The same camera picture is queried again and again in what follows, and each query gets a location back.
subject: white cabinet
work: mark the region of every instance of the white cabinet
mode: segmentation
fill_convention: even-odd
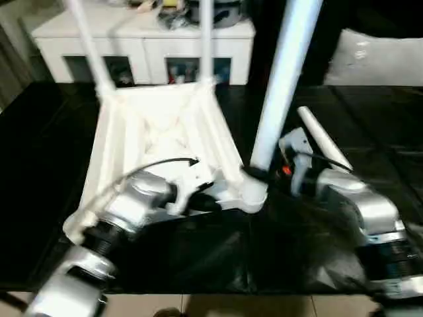
[[[249,75],[251,55],[251,41],[245,39],[215,39],[213,49],[215,58],[230,59],[231,85],[245,85]],[[146,38],[144,40],[148,65],[151,74],[151,83],[166,84],[168,65],[166,58],[190,58],[201,56],[200,39],[190,38]]]
[[[90,0],[84,2],[84,7],[95,44],[100,55],[106,57],[109,70],[114,68],[113,64],[109,67],[109,56],[123,57],[119,59],[120,67],[128,66],[135,84],[169,83],[170,59],[180,59],[178,63],[182,68],[185,67],[184,59],[189,59],[188,63],[196,63],[193,69],[198,70],[201,50],[198,27],[167,30],[157,20],[158,9],[141,14]],[[77,81],[75,72],[83,67],[88,69],[85,60],[75,58],[85,53],[69,11],[44,23],[32,32],[32,37],[56,82]],[[247,83],[253,39],[254,27],[249,20],[213,31],[214,57],[217,58],[215,72],[221,71],[218,77],[225,77],[223,81],[231,85]]]
[[[84,56],[79,38],[36,38],[38,48],[57,83],[72,83],[72,71],[66,57]],[[135,84],[149,84],[150,76],[142,40],[138,38],[95,38],[101,56],[122,56],[129,61]]]

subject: white pole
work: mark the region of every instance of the white pole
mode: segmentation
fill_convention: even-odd
[[[335,142],[330,138],[325,129],[323,129],[322,125],[311,113],[310,109],[303,106],[299,107],[297,111],[325,157],[330,158],[331,160],[335,160],[336,162],[352,170],[352,165],[350,162],[348,162],[344,154],[342,154],[341,150],[336,146]],[[346,171],[344,168],[341,168],[335,164],[331,164],[331,166],[335,170],[339,170],[341,172]]]
[[[213,0],[200,0],[200,25],[202,54],[200,73],[201,80],[208,82],[213,78],[212,30],[214,5]]]
[[[103,97],[110,91],[114,90],[114,83],[110,78],[106,64],[98,53],[95,47],[93,37],[91,35],[87,16],[85,15],[84,8],[80,0],[66,0],[67,8],[71,11],[73,17],[78,25],[81,42],[87,53],[88,62],[93,72],[93,76],[96,82],[97,92]]]
[[[298,78],[309,49],[323,0],[289,0],[282,20],[272,72],[252,151],[250,165],[268,170]],[[247,184],[243,197],[262,201],[267,185]]]

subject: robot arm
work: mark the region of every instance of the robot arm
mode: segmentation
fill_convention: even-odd
[[[24,316],[100,316],[106,306],[103,291],[116,271],[113,251],[135,240],[145,225],[183,217],[190,195],[211,180],[198,162],[172,184],[144,170],[117,184],[103,198],[98,223],[68,251]],[[167,203],[173,203],[169,211],[160,209]]]
[[[286,163],[293,168],[291,194],[312,196],[329,211],[343,214],[352,231],[368,288],[385,307],[384,315],[421,313],[422,263],[394,203],[350,173],[349,166],[338,170],[313,169],[311,159],[316,155],[302,128],[283,137],[279,146]]]

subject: black tablecloth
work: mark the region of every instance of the black tablecloth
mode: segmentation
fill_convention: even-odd
[[[248,162],[263,91],[218,87]],[[284,131],[308,106],[354,165],[390,197],[420,245],[423,96],[416,88],[303,87]],[[0,115],[0,289],[33,290],[69,241],[61,225],[81,196],[98,103],[90,85],[33,84]],[[271,188],[264,209],[152,225],[120,256],[117,293],[361,293],[363,270],[340,215]]]

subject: cabinet door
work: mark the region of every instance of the cabinet door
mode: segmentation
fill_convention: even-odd
[[[78,38],[37,38],[36,43],[55,82],[72,83],[75,68],[71,69],[68,63],[72,61],[70,57],[85,56],[81,41]],[[103,57],[127,57],[135,84],[150,83],[141,39],[96,38],[95,44],[99,54]]]
[[[214,57],[231,59],[231,85],[245,85],[248,81],[251,44],[252,41],[248,39],[213,40]],[[169,58],[190,59],[201,56],[200,39],[146,38],[144,47],[153,84],[169,82]]]

